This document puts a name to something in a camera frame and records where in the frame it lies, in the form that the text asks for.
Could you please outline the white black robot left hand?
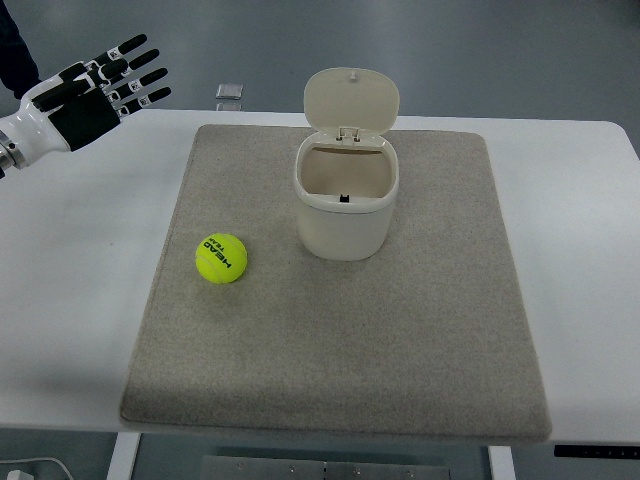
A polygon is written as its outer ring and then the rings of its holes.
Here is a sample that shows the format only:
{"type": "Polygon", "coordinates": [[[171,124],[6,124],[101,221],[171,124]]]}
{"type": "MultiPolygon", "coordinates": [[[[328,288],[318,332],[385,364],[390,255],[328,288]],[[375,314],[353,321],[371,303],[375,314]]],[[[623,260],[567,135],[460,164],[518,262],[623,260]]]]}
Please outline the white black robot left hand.
{"type": "Polygon", "coordinates": [[[167,75],[166,68],[136,74],[159,56],[157,49],[127,57],[146,41],[147,36],[139,34],[89,61],[76,62],[20,99],[19,109],[1,119],[1,131],[21,151],[21,169],[51,152],[75,152],[171,94],[168,86],[149,89],[167,75]]]}

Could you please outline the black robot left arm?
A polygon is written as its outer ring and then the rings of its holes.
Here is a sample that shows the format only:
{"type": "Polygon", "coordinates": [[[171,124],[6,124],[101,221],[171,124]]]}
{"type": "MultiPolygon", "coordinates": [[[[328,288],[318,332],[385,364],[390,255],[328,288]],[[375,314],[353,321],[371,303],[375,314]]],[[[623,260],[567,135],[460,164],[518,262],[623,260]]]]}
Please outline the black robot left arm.
{"type": "Polygon", "coordinates": [[[0,131],[0,145],[0,178],[3,179],[7,170],[21,169],[24,158],[17,145],[3,131],[0,131]]]}

